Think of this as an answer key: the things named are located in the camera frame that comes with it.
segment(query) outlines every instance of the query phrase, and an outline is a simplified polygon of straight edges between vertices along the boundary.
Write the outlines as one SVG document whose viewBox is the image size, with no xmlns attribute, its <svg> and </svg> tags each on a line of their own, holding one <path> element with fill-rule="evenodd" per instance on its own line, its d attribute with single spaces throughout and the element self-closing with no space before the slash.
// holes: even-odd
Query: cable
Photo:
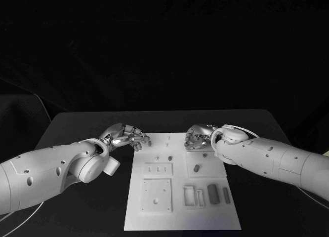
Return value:
<svg viewBox="0 0 329 237">
<path fill-rule="evenodd" d="M 35 94 L 35 95 L 36 95 L 36 94 Z M 39 95 L 36 95 L 36 97 L 39 98 L 39 100 L 40 100 L 40 102 L 42 102 L 42 99 L 40 99 Z M 46 110 L 46 107 L 45 107 L 45 104 L 43 104 L 43 102 L 42 102 L 42 106 L 43 106 L 43 109 Z M 46 110 L 46 114 L 48 114 L 48 116 L 49 116 L 49 112 L 48 112 L 48 110 Z M 49 117 L 49 121 L 52 122 L 52 119 L 51 119 L 51 117 Z"/>
<path fill-rule="evenodd" d="M 15 211 L 12 213 L 9 213 L 2 219 L 0 222 L 15 213 Z"/>
<path fill-rule="evenodd" d="M 309 197 L 315 202 L 318 202 L 318 203 L 329 210 L 329 207 L 328 207 L 325 204 L 322 204 L 322 203 L 303 191 L 303 189 L 302 189 L 299 186 L 296 186 L 296 188 L 307 195 L 307 197 Z"/>
<path fill-rule="evenodd" d="M 243 131 L 248 132 L 250 134 L 253 134 L 257 138 L 260 138 L 260 136 L 254 132 L 251 132 L 248 129 L 245 129 L 243 127 L 237 127 L 237 126 L 228 125 L 228 124 L 225 124 L 224 127 L 235 127 L 238 129 L 241 129 Z"/>
<path fill-rule="evenodd" d="M 39 205 L 39 207 L 38 207 L 38 209 L 35 210 L 33 214 L 38 212 L 39 208 L 42 207 L 42 204 Z M 13 232 L 17 230 L 17 228 L 26 223 L 26 221 L 30 219 L 30 217 L 29 217 L 29 218 L 22 222 L 22 224 L 20 224 L 4 236 L 2 236 L 2 237 L 6 237 L 10 233 L 13 233 Z"/>
</svg>

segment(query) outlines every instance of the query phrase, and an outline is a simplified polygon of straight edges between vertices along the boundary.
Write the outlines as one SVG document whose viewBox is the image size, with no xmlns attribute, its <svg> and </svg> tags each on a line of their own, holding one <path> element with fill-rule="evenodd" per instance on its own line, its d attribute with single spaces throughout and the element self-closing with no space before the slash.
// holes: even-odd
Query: black table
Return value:
<svg viewBox="0 0 329 237">
<path fill-rule="evenodd" d="M 97 138 L 113 124 L 123 122 L 149 133 L 186 132 L 196 123 L 231 124 L 260 137 L 289 143 L 281 128 L 266 110 L 79 112 L 53 119 L 36 149 Z M 121 165 L 113 177 L 101 174 L 90 183 L 77 183 L 45 201 L 43 206 L 12 237 L 66 236 L 329 236 L 329 211 L 293 185 L 270 180 L 237 165 L 225 164 L 241 231 L 126 232 L 133 148 L 118 148 L 111 156 Z M 0 225 L 0 236 L 29 217 L 38 205 L 17 211 Z"/>
</svg>

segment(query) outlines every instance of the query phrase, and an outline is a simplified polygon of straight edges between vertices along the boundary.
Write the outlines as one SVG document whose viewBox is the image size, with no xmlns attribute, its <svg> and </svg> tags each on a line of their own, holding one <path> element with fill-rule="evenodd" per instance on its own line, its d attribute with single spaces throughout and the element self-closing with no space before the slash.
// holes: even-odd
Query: white board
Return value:
<svg viewBox="0 0 329 237">
<path fill-rule="evenodd" d="M 222 161 L 209 156 L 208 149 L 202 152 L 186 151 L 183 146 L 186 133 L 150 133 L 147 135 L 150 136 L 152 146 L 149 147 L 147 144 L 143 144 L 143 150 L 134 153 L 124 230 L 240 230 L 241 226 Z M 191 161 L 192 163 L 199 161 L 202 153 L 208 153 L 208 159 L 202 160 L 202 169 L 199 169 L 204 175 L 189 177 L 189 163 Z M 209 166 L 209 163 L 205 163 L 208 161 L 214 165 L 218 164 L 217 167 L 222 167 L 221 170 L 219 168 L 215 170 L 217 175 L 214 174 L 214 177 L 205 174 L 204 167 Z M 169 175 L 149 175 L 146 170 L 147 163 L 172 163 Z M 146 186 L 143 186 L 143 180 L 170 180 L 170 210 L 165 211 L 163 206 L 160 211 L 154 211 L 153 208 L 157 207 L 154 202 L 160 204 L 157 194 L 163 189 L 163 184 L 159 185 L 160 188 L 156 191 L 156 195 L 144 196 Z M 218 188 L 219 204 L 215 205 L 209 203 L 209 184 L 215 184 Z M 185 206 L 185 186 L 193 188 L 195 195 L 195 206 L 189 208 Z M 224 187 L 228 188 L 230 204 L 225 203 Z M 204 205 L 199 205 L 198 198 L 204 200 Z M 147 208 L 152 211 L 141 211 L 144 203 L 147 203 Z"/>
</svg>

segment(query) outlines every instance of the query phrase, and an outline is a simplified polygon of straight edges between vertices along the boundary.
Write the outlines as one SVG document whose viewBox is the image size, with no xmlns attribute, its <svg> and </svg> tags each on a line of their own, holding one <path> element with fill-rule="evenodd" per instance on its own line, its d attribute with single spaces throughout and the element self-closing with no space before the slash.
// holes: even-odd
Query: robotic hand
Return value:
<svg viewBox="0 0 329 237">
<path fill-rule="evenodd" d="M 22 210 L 61 194 L 69 185 L 113 176 L 120 162 L 110 152 L 127 144 L 134 151 L 150 137 L 117 123 L 97 138 L 23 153 L 0 164 L 0 215 Z"/>
<path fill-rule="evenodd" d="M 256 138 L 250 139 L 244 131 Z M 215 156 L 256 174 L 293 184 L 329 201 L 329 157 L 260 138 L 251 131 L 224 125 L 193 125 L 186 133 L 186 150 L 211 144 Z"/>
</svg>

